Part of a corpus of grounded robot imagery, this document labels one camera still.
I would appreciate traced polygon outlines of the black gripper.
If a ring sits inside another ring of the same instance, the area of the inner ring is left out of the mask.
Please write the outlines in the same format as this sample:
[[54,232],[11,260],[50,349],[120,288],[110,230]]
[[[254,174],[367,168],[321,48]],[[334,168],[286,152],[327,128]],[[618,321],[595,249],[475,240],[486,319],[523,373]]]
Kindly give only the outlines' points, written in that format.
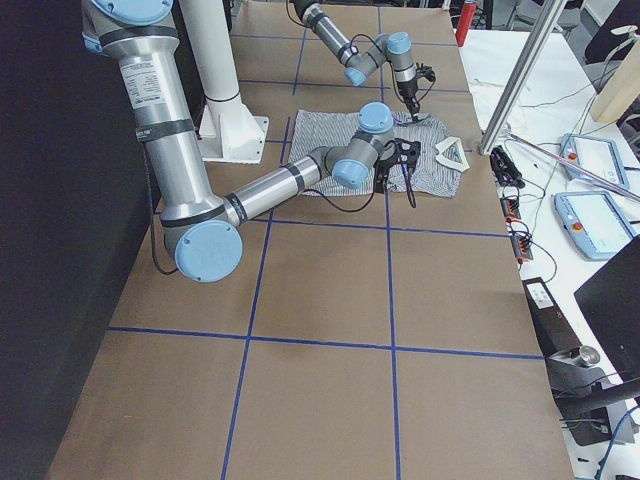
[[406,81],[397,82],[397,91],[403,103],[408,110],[413,122],[419,120],[420,103],[417,100],[416,94],[418,91],[418,80],[413,77]]
[[403,164],[402,148],[398,144],[395,144],[391,155],[386,159],[380,158],[374,165],[373,191],[376,194],[384,194],[387,191],[387,182],[391,168]]

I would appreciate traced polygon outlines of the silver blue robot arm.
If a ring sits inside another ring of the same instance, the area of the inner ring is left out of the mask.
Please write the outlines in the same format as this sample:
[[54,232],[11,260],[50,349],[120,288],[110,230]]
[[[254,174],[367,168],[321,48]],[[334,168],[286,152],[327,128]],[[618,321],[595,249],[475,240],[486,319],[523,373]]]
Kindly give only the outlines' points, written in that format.
[[164,241],[177,269],[215,282],[239,264],[238,227],[325,178],[357,189],[380,163],[397,155],[394,119],[380,103],[365,105],[346,146],[319,147],[225,196],[213,193],[209,160],[261,156],[268,121],[242,101],[229,25],[219,1],[183,1],[180,9],[205,94],[196,126],[175,62],[179,44],[170,1],[85,1],[86,48],[113,58],[129,96],[136,137],[149,159],[164,208]]
[[434,70],[414,61],[412,41],[407,32],[378,34],[375,38],[356,34],[347,38],[318,1],[294,1],[300,24],[310,29],[344,67],[344,75],[353,86],[361,86],[384,64],[391,67],[394,89],[411,120],[418,122],[421,99],[418,82],[434,83]]

